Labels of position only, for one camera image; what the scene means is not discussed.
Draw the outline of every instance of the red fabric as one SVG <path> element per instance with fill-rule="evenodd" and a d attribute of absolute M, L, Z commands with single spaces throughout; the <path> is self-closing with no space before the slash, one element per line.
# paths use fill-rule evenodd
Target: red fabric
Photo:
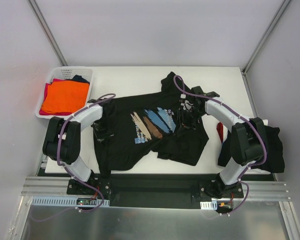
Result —
<path fill-rule="evenodd" d="M 221 143 L 223 143 L 224 142 L 224 125 L 221 122 L 219 122 L 216 125 L 216 131 L 218 132 Z"/>
<path fill-rule="evenodd" d="M 61 81 L 64 81 L 62 79 L 57 79 L 57 78 L 54 78 L 52 80 L 52 83 L 53 82 L 61 82 Z M 44 87 L 44 93 L 43 93 L 43 101 L 46 100 L 47 98 L 47 94 L 48 94 L 48 86 L 50 85 L 50 83 L 46 83 L 45 84 L 45 87 Z M 71 112 L 56 112 L 54 114 L 51 114 L 51 113 L 47 113 L 45 111 L 43 111 L 41 108 L 40 108 L 40 111 L 39 111 L 39 114 L 40 115 L 44 115 L 44 116 L 49 116 L 49 115 L 56 115 L 56 116 L 68 116 L 70 114 L 72 114 Z"/>

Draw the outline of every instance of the white table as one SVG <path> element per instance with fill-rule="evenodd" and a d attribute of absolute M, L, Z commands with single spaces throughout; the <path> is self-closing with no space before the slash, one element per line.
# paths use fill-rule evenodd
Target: white table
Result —
<path fill-rule="evenodd" d="M 239 113 L 253 117 L 245 84 L 238 67 L 92 67 L 94 80 L 91 99 L 101 95 L 115 93 L 117 97 L 150 94 L 161 91 L 161 80 L 171 71 L 180 75 L 189 87 L 201 86 L 203 91 L 218 93 L 224 101 Z M 196 166 L 157 158 L 150 152 L 128 171 L 112 171 L 123 174 L 216 174 L 223 167 L 217 165 L 221 142 L 216 130 L 218 121 L 203 116 L 203 125 L 209 136 L 203 153 Z M 88 167 L 99 173 L 99 167 L 93 144 L 93 130 L 87 127 L 81 133 L 81 157 Z M 65 173 L 51 159 L 48 160 L 46 173 Z M 250 170 L 250 174 L 268 173 L 259 169 Z"/>

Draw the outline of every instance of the laundry basket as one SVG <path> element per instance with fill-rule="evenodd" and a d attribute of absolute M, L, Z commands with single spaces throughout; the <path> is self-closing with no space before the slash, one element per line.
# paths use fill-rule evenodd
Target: laundry basket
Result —
<path fill-rule="evenodd" d="M 45 93 L 45 86 L 46 83 L 50 84 L 54 79 L 72 79 L 75 75 L 80 75 L 82 76 L 85 80 L 87 80 L 90 83 L 88 94 L 86 96 L 86 102 L 89 100 L 90 97 L 90 92 L 93 84 L 93 78 L 94 78 L 94 71 L 85 66 L 61 66 L 61 67 L 56 67 L 54 68 L 49 76 L 47 77 L 45 84 L 42 89 L 42 93 L 40 95 L 40 98 L 38 100 L 38 103 L 36 105 L 35 109 L 35 115 L 38 118 L 42 119 L 51 119 L 52 117 L 55 117 L 55 115 L 41 115 L 40 109 L 42 106 L 42 103 L 44 102 L 44 93 Z M 57 116 L 59 118 L 67 118 L 68 116 Z"/>

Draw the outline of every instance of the black garment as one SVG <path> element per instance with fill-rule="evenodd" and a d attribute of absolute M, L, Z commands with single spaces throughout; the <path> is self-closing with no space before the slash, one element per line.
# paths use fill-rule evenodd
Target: black garment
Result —
<path fill-rule="evenodd" d="M 196 130 L 177 134 L 177 114 L 181 92 L 176 88 L 171 72 L 161 81 L 161 92 L 114 98 L 115 114 L 106 117 L 114 136 L 99 142 L 94 134 L 94 150 L 102 176 L 111 170 L 131 169 L 151 150 L 158 158 L 195 166 L 208 141 L 202 120 Z"/>
<path fill-rule="evenodd" d="M 279 138 L 280 128 L 265 127 L 266 139 L 268 141 L 268 153 L 266 162 L 262 165 L 251 167 L 252 169 L 261 169 L 270 173 L 283 173 L 285 171 L 285 161 L 283 157 L 283 145 Z M 225 167 L 231 158 L 230 153 L 231 133 L 228 131 L 228 137 L 222 144 L 218 159 L 218 165 Z"/>
<path fill-rule="evenodd" d="M 74 81 L 78 83 L 83 83 L 83 84 L 90 84 L 89 81 L 85 80 L 82 76 L 80 75 L 74 75 L 72 79 L 67 79 L 68 81 Z"/>

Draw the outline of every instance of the white enclosure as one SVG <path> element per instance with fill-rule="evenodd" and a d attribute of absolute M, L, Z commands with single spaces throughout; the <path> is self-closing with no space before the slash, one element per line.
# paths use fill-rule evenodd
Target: white enclosure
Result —
<path fill-rule="evenodd" d="M 285 172 L 300 220 L 300 0 L 293 1 L 248 72 L 258 115 L 280 127 Z"/>
<path fill-rule="evenodd" d="M 247 64 L 282 0 L 38 0 L 70 66 Z"/>
<path fill-rule="evenodd" d="M 35 172 L 47 122 L 34 109 L 59 61 L 26 1 L 0 1 L 0 239 L 25 176 Z"/>

